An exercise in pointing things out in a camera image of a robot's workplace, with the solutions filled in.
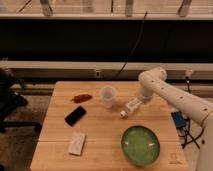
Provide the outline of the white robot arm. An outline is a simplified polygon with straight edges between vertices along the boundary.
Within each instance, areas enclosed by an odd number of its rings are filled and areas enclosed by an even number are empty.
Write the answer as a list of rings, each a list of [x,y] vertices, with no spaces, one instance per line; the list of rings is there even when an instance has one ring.
[[[162,67],[142,72],[140,97],[148,100],[156,93],[203,128],[196,171],[213,171],[213,103],[166,83],[166,78]]]

